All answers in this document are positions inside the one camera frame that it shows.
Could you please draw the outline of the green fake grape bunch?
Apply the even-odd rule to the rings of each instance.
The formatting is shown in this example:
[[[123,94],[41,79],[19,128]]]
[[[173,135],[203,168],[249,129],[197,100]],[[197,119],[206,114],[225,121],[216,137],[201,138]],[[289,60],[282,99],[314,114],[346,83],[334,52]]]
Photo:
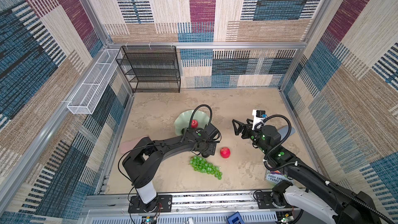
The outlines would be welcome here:
[[[189,164],[197,172],[209,174],[218,180],[222,180],[223,173],[220,171],[220,167],[213,165],[205,158],[199,156],[192,157],[189,161]]]

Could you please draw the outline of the red fake apple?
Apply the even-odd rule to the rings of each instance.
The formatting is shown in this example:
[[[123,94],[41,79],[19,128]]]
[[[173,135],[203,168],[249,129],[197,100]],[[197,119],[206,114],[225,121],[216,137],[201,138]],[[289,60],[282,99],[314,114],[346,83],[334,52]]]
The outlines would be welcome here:
[[[231,151],[228,147],[223,147],[220,149],[220,155],[222,158],[227,159],[231,156]]]
[[[199,126],[199,122],[197,120],[192,120],[191,122],[191,128],[196,129]]]

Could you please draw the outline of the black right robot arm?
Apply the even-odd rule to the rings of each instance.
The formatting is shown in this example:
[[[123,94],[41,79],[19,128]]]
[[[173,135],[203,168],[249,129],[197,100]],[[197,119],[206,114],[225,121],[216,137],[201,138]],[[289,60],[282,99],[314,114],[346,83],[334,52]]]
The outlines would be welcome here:
[[[281,136],[275,126],[268,125],[269,116],[260,122],[233,120],[235,135],[251,140],[253,147],[264,153],[263,163],[268,171],[279,171],[305,186],[302,191],[293,183],[283,180],[272,189],[273,203],[277,207],[296,206],[327,224],[379,224],[393,221],[378,211],[373,199],[364,192],[358,194],[331,181],[305,164],[283,143],[292,131],[287,121],[287,133]]]

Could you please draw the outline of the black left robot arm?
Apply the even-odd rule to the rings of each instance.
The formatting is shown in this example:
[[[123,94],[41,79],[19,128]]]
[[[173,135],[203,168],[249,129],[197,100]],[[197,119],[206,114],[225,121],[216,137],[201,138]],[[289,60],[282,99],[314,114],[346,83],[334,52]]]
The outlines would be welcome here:
[[[220,131],[211,123],[205,128],[184,128],[182,135],[166,140],[142,138],[122,156],[125,176],[137,192],[137,196],[129,199],[129,213],[170,212],[172,196],[160,196],[153,185],[161,162],[182,152],[192,152],[200,158],[213,156],[220,140]]]

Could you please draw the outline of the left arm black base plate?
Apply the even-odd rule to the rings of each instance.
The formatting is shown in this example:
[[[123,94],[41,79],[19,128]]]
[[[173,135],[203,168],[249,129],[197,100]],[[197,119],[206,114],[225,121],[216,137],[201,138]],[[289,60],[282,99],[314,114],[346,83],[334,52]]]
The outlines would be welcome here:
[[[168,213],[171,212],[172,195],[157,195],[152,201],[145,204],[140,196],[131,197],[128,209],[129,214]]]

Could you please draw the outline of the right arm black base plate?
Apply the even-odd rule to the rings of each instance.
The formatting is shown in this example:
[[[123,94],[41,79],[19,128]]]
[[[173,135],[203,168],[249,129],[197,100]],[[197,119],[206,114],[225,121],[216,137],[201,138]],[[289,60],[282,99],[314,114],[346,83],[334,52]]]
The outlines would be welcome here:
[[[272,191],[255,191],[254,198],[259,209],[285,208],[286,205],[278,205],[274,202]]]

